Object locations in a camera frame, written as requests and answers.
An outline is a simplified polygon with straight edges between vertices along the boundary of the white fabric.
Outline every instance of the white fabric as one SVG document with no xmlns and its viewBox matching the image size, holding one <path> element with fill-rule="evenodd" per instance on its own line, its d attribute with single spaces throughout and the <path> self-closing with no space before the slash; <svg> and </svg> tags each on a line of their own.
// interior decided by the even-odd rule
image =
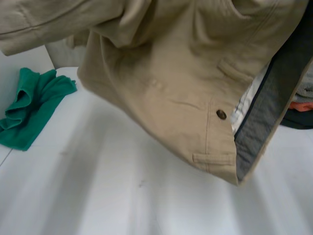
<svg viewBox="0 0 313 235">
<path fill-rule="evenodd" d="M 243 122 L 250 108 L 252 100 L 255 94 L 257 93 L 267 70 L 268 70 L 268 64 L 255 77 L 255 79 L 251 83 L 251 86 L 243 94 L 238 105 L 236 106 L 233 113 L 231 114 L 230 121 L 231 121 L 231 126 L 233 129 L 233 134 L 235 134 L 238 131 L 241 123 Z"/>
</svg>

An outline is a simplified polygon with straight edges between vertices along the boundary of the folded clothing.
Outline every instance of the folded clothing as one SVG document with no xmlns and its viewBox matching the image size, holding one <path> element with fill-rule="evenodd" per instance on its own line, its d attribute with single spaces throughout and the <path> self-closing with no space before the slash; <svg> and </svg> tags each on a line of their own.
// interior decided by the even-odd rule
<svg viewBox="0 0 313 235">
<path fill-rule="evenodd" d="M 306 102 L 306 103 L 291 102 L 289 109 L 296 109 L 299 112 L 310 111 L 310 110 L 313 110 L 313 102 Z"/>
<path fill-rule="evenodd" d="M 307 73 L 303 76 L 292 101 L 296 103 L 313 102 L 313 62 L 310 64 Z"/>
<path fill-rule="evenodd" d="M 44 74 L 20 70 L 14 102 L 0 120 L 0 144 L 27 150 L 51 118 L 64 96 L 77 91 L 75 81 L 56 77 L 56 70 Z"/>
<path fill-rule="evenodd" d="M 313 111 L 299 112 L 289 109 L 280 124 L 299 130 L 313 129 Z"/>
</svg>

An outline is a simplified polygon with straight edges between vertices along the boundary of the orange fabric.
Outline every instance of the orange fabric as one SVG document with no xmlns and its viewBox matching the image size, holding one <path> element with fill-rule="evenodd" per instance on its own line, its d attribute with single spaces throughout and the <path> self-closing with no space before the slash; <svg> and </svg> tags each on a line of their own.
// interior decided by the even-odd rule
<svg viewBox="0 0 313 235">
<path fill-rule="evenodd" d="M 289 109 L 296 109 L 299 112 L 310 111 L 310 110 L 313 110 L 313 102 L 306 102 L 306 103 L 291 102 Z"/>
</svg>

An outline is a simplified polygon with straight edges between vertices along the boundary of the green cloth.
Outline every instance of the green cloth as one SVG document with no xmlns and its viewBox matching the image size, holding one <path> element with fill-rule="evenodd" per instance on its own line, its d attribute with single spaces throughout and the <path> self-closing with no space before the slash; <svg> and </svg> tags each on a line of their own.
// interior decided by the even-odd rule
<svg viewBox="0 0 313 235">
<path fill-rule="evenodd" d="M 56 70 L 44 74 L 20 70 L 14 102 L 0 120 L 0 144 L 27 150 L 51 118 L 64 96 L 77 91 L 75 81 L 56 77 Z"/>
</svg>

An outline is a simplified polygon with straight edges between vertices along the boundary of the white surface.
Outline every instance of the white surface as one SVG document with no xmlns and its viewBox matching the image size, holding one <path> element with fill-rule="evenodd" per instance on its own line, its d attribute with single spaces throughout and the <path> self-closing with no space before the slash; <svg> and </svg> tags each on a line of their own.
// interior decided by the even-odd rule
<svg viewBox="0 0 313 235">
<path fill-rule="evenodd" d="M 0 51 L 0 118 L 4 118 L 5 109 L 15 98 L 19 72 L 23 67 L 40 73 L 54 69 L 44 46 L 11 56 Z"/>
<path fill-rule="evenodd" d="M 0 235 L 313 234 L 313 131 L 279 127 L 236 188 L 77 85 L 32 147 L 0 167 Z"/>
</svg>

